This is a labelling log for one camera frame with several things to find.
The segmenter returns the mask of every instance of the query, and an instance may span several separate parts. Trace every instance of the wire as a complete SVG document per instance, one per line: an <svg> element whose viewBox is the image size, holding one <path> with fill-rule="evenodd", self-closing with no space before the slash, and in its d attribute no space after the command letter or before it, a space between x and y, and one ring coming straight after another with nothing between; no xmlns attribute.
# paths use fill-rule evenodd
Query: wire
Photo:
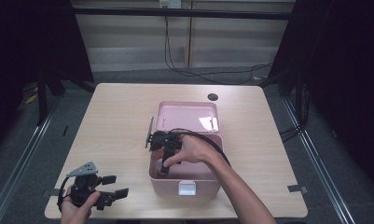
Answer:
<svg viewBox="0 0 374 224"><path fill-rule="evenodd" d="M297 134L299 134L301 131L303 131L308 123L309 119L309 110L310 110L310 102L311 102L311 96L309 92L307 91L306 86L303 87L303 113L302 118L300 121L300 124L296 127L291 127L285 131L280 132L280 136L282 137L283 143L288 141L289 139L293 138Z"/></svg>
<svg viewBox="0 0 374 224"><path fill-rule="evenodd" d="M222 150L221 147L219 147L213 140L211 140L210 138L200 134L200 133L195 133L191 130L188 130L188 129L172 129L168 132L168 134L166 134L165 137L162 137L161 139L159 139L158 141L156 142L151 142L151 145L156 145L170 137L173 137L173 136L177 136L177 135L181 135L181 134L185 134L185 135L192 135L192 136L195 136L195 137L199 137L201 140L207 142L208 144L210 144L219 154L221 154L221 156L224 158L224 160L227 162L227 164L230 166L230 162L227 158L227 156L225 155L224 151Z"/></svg>
<svg viewBox="0 0 374 224"><path fill-rule="evenodd" d="M277 82L281 77L289 74L290 72L292 72L292 69L287 69L280 74L268 77L265 81L262 81L261 83L257 84L257 86L263 89L263 88L269 86L270 84L272 84L274 82Z"/></svg>
<svg viewBox="0 0 374 224"><path fill-rule="evenodd" d="M200 78L202 78L204 80L213 82L215 84L220 84L220 85L242 85L244 83L249 82L252 79L254 71L256 71L258 69L262 69L264 67L272 66L272 63L264 63L264 64L256 64L256 65L252 66L248 70L229 71L229 72L221 71L221 72L209 72L209 73L199 73L199 74L198 73L189 72L189 71L179 70L179 69L177 69L174 66L173 59L172 59L172 54L171 54L171 49L170 49L170 38L169 38L169 21L168 21L167 17L165 17L165 23L166 23L166 35L165 35L164 59L165 59L166 65L172 71L178 73L181 76L184 76L184 77L200 77ZM168 58L167 55L169 55L170 64L167 61L167 58ZM249 73L248 78L246 78L245 80L242 80L240 82L235 82L235 83L220 82L220 81L212 80L212 79L210 79L208 77L205 77L205 76L209 76L209 75L218 75L218 74L242 74L242 73Z"/></svg>
<svg viewBox="0 0 374 224"><path fill-rule="evenodd" d="M59 195L58 195L58 207L59 207L59 211L62 212L62 202L64 200L65 197L63 197L63 191L64 191L64 186L65 186L65 183L67 182L69 177L66 177L63 182L62 182L62 185L61 185L61 188L59 189Z"/></svg>

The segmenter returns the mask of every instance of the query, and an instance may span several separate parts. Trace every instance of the forearm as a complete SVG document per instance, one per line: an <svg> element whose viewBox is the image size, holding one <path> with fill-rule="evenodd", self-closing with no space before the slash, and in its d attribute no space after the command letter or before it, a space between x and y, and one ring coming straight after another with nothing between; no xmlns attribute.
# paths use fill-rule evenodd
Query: forearm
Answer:
<svg viewBox="0 0 374 224"><path fill-rule="evenodd" d="M227 193L241 223L275 223L271 213L242 178L218 153L211 154L204 162L215 174Z"/></svg>

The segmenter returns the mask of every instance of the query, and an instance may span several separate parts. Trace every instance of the white latch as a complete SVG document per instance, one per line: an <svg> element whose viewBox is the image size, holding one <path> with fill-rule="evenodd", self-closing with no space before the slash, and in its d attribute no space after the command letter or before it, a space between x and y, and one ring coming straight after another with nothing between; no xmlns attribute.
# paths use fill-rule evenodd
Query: white latch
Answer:
<svg viewBox="0 0 374 224"><path fill-rule="evenodd" d="M196 184L193 180L181 180L178 184L178 195L196 195Z"/></svg>

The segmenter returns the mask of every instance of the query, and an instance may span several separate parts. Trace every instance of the round hole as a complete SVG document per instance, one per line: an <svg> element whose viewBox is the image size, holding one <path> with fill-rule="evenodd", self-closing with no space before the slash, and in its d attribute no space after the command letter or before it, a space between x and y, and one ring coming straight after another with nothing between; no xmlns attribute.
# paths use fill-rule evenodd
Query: round hole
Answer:
<svg viewBox="0 0 374 224"><path fill-rule="evenodd" d="M207 96L207 98L209 98L209 100L211 100L211 101L216 101L216 100L218 100L218 95L215 94L215 93L210 93L210 94Z"/></svg>

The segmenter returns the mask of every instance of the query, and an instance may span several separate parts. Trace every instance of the metal rail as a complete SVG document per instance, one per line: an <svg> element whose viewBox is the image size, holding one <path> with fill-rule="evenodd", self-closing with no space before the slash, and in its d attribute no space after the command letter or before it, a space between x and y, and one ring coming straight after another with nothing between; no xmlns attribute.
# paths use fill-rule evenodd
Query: metal rail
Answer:
<svg viewBox="0 0 374 224"><path fill-rule="evenodd" d="M225 11L205 9L143 8L143 7L30 7L32 11L46 13L71 13L82 15L119 15L119 16L159 16L159 17L194 17L228 18L288 21L293 18L308 19L311 15L299 15L288 12Z"/></svg>
<svg viewBox="0 0 374 224"><path fill-rule="evenodd" d="M41 142L42 137L47 131L47 128L52 119L52 115L55 109L57 108L59 102L60 97L57 97L47 117L43 120L41 125L35 128L35 132L32 138L30 139L29 144L24 149L23 154L21 155L21 158L15 166L11 176L9 177L9 179L7 180L6 184L0 192L0 221L3 218L3 215L6 212L7 207L9 206L9 203L11 202L12 197L14 196L16 189L18 188L24 174L26 173L28 165L30 164L33 155L35 154L35 151L38 148L38 145Z"/></svg>
<svg viewBox="0 0 374 224"><path fill-rule="evenodd" d="M295 108L292 105L291 101L289 99L284 100L285 108L288 112L288 115L290 116L292 122L294 123L295 127L298 127L300 125L298 118L295 114ZM323 183L324 188L326 189L326 193L328 194L328 197L330 201L332 202L332 205L334 206L341 223L343 224L355 224L355 221L353 219L353 216L349 210L349 207L347 206L347 203L344 201L343 197L341 196L340 192L338 191L338 188L336 187L335 183L333 182L329 172L326 169L326 166L324 165L323 161L320 158L320 155L318 154L314 144L312 143L311 138L309 137L307 131L303 129L299 132L300 140L303 143L303 146L305 147L310 159L312 160L312 164L321 180L321 183Z"/></svg>

